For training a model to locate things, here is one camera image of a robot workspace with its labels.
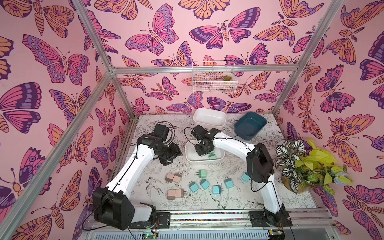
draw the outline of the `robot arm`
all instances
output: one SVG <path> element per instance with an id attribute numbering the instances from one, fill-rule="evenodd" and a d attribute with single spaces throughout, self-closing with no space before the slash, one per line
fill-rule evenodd
<path id="1" fill-rule="evenodd" d="M 137 147 L 117 176 L 105 188 L 94 191 L 93 208 L 96 221 L 125 230 L 131 222 L 154 224 L 156 208 L 147 204 L 132 205 L 128 200 L 139 176 L 145 166 L 157 155 L 164 166 L 173 163 L 173 159 L 182 155 L 177 144 L 168 146 L 166 140 L 169 128 L 157 124 L 155 130 L 148 135 L 142 135 L 137 140 Z M 211 152 L 215 147 L 229 151 L 247 162 L 248 176 L 258 184 L 258 189 L 264 199 L 265 213 L 269 222 L 280 218 L 280 199 L 276 198 L 275 181 L 273 177 L 272 159 L 261 143 L 247 144 L 220 132 L 217 129 L 205 130 L 197 125 L 192 135 L 200 141 L 195 145 L 198 155 Z"/>

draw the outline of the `white plastic tray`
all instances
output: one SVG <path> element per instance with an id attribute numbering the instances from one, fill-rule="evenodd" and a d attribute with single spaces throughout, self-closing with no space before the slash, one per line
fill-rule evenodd
<path id="1" fill-rule="evenodd" d="M 197 140 L 191 140 L 193 144 L 197 144 Z M 221 148 L 215 148 L 215 160 L 210 160 L 209 155 L 199 156 L 195 150 L 195 146 L 190 142 L 185 144 L 185 157 L 191 164 L 207 164 L 213 162 L 219 162 L 225 157 L 225 151 Z"/>

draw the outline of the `floral sketch tablecloth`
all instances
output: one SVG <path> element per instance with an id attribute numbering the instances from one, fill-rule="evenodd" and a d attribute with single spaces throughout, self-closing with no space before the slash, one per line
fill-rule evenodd
<path id="1" fill-rule="evenodd" d="M 227 115 L 227 121 L 222 132 L 229 136 L 236 136 L 233 126 L 241 116 L 241 114 Z M 275 147 L 284 141 L 284 137 L 272 114 L 263 114 L 262 116 L 267 119 L 267 125 L 248 142 L 265 144 L 272 159 L 275 159 Z M 156 206 L 159 210 L 256 209 L 263 207 L 261 205 L 263 198 L 259 192 L 252 192 L 250 182 L 243 183 L 240 179 L 243 173 L 246 172 L 247 166 L 245 161 L 239 157 L 226 151 L 224 159 L 220 162 L 191 165 L 187 161 L 185 158 L 185 143 L 187 140 L 183 131 L 185 127 L 193 127 L 194 122 L 191 115 L 140 116 L 132 143 L 135 144 L 137 138 L 142 134 L 152 132 L 159 121 L 169 121 L 172 125 L 178 127 L 175 130 L 174 143 L 179 145 L 184 156 L 177 157 L 173 160 L 173 164 L 165 167 L 160 164 L 158 159 L 152 160 L 136 182 L 130 197 L 132 203 L 148 203 Z M 193 139 L 190 129 L 185 132 L 189 139 Z M 129 159 L 135 147 L 130 147 L 127 159 Z M 202 179 L 197 174 L 200 169 L 205 169 L 208 172 L 206 179 L 211 186 L 206 190 L 203 190 L 200 186 Z M 179 184 L 166 182 L 165 176 L 168 172 L 181 174 L 181 182 Z M 224 180 L 227 178 L 232 179 L 235 185 L 233 188 L 227 189 L 225 187 Z M 200 188 L 195 193 L 189 190 L 189 184 L 192 181 L 195 181 Z M 286 208 L 315 208 L 315 203 L 309 192 L 294 194 L 284 187 L 280 180 L 280 172 L 275 173 L 275 182 L 278 194 Z M 213 194 L 213 185 L 222 186 L 220 195 Z M 252 186 L 253 189 L 258 189 L 256 183 L 252 183 Z M 167 191 L 179 188 L 185 190 L 184 198 L 167 200 Z"/>

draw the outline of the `white wire basket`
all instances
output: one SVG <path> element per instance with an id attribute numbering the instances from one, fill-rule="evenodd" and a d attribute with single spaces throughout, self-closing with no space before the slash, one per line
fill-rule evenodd
<path id="1" fill-rule="evenodd" d="M 234 93 L 237 87 L 237 76 L 234 65 L 223 65 L 213 68 L 212 61 L 194 61 L 192 67 L 192 92 L 203 93 Z"/>

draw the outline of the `blue plastic basin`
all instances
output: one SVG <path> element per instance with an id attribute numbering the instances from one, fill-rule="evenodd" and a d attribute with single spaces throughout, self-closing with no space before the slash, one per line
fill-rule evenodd
<path id="1" fill-rule="evenodd" d="M 266 125 L 267 121 L 261 115 L 248 112 L 235 123 L 235 133 L 242 139 L 251 140 Z"/>

